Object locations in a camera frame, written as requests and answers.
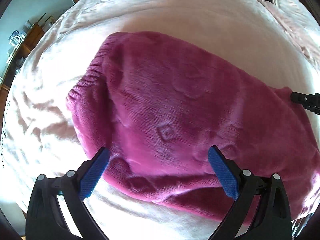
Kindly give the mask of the magenta fleece pants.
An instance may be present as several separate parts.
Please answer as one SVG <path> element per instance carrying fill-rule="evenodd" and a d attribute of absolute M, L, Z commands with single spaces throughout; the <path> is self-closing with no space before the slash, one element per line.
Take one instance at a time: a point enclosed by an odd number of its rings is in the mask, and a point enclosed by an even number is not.
<path fill-rule="evenodd" d="M 223 219 L 233 201 L 208 161 L 215 145 L 256 176 L 278 173 L 297 219 L 319 203 L 319 148 L 291 92 L 143 31 L 110 35 L 67 107 L 86 155 L 108 148 L 103 178 L 132 198 Z"/>

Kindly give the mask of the pink bed duvet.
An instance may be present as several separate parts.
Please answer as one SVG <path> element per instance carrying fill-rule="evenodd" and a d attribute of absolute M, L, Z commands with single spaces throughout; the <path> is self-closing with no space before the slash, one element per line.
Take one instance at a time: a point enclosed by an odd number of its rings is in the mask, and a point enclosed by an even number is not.
<path fill-rule="evenodd" d="M 57 177 L 86 155 L 67 107 L 69 91 L 114 33 L 150 31 L 191 43 L 264 84 L 319 90 L 319 64 L 263 0 L 80 0 L 48 30 L 13 80 L 2 160 L 8 189 L 28 208 L 39 174 Z M 221 220 L 132 198 L 103 177 L 85 204 L 111 239 L 206 239 Z"/>

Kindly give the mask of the wooden dresser with clutter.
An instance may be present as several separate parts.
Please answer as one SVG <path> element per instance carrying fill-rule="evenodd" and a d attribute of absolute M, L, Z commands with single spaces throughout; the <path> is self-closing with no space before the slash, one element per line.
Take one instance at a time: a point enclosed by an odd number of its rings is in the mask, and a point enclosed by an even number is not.
<path fill-rule="evenodd" d="M 9 43 L 12 45 L 13 49 L 10 51 L 6 66 L 1 74 L 1 91 L 10 90 L 13 79 L 20 71 L 20 68 L 29 54 L 39 43 L 45 32 L 47 32 L 55 23 L 56 19 L 53 16 L 49 16 L 42 22 L 45 16 L 46 13 L 33 24 L 25 24 L 25 27 L 27 28 L 26 33 L 15 30 L 9 38 Z"/>

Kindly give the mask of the pink pillow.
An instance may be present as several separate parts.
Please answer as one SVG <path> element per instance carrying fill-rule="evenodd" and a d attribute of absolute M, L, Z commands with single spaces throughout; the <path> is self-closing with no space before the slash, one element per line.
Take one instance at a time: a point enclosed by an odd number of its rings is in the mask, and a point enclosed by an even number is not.
<path fill-rule="evenodd" d="M 272 0 L 283 13 L 280 17 L 303 54 L 319 64 L 319 24 L 299 0 Z"/>

